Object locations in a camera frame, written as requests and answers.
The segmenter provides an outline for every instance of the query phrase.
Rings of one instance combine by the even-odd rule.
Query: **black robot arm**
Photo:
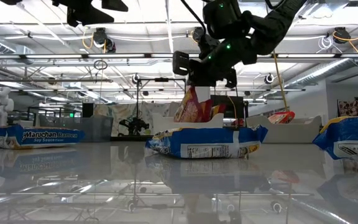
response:
[[[226,87],[237,85],[235,64],[244,65],[257,61],[257,55],[270,54],[287,34],[297,12],[306,0],[283,0],[264,18],[254,16],[250,11],[240,12],[236,0],[215,0],[203,9],[204,21],[210,34],[200,38],[201,61],[190,60],[186,54],[175,52],[173,71],[178,75],[189,74],[189,84],[194,86],[215,86],[218,80],[227,80]],[[224,39],[214,47],[205,47],[202,41],[208,38]]]

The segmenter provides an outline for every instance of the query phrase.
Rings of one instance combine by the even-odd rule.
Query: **table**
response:
[[[358,166],[312,144],[175,159],[144,142],[0,149],[0,223],[358,223]]]

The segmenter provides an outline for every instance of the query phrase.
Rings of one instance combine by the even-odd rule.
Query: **white humanoid robot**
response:
[[[12,112],[14,102],[8,97],[11,92],[9,87],[0,87],[0,127],[7,124],[7,112]]]

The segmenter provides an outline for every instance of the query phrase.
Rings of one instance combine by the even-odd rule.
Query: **wall mural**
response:
[[[358,116],[358,101],[338,101],[339,116]]]
[[[151,135],[153,133],[152,113],[159,113],[163,116],[174,117],[179,103],[171,102],[164,104],[139,103],[139,120],[136,120],[136,104],[110,104],[94,105],[93,114],[113,117],[111,136]],[[138,130],[134,125],[139,123]]]

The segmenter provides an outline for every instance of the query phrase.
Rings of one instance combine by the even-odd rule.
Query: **red snack bag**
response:
[[[217,105],[211,109],[211,119],[218,113],[224,113],[226,111],[226,105]]]
[[[212,100],[198,102],[195,88],[186,92],[173,119],[174,122],[199,123],[208,122],[211,114]]]
[[[294,117],[295,113],[292,111],[277,112],[268,117],[268,120],[273,124],[288,124]]]

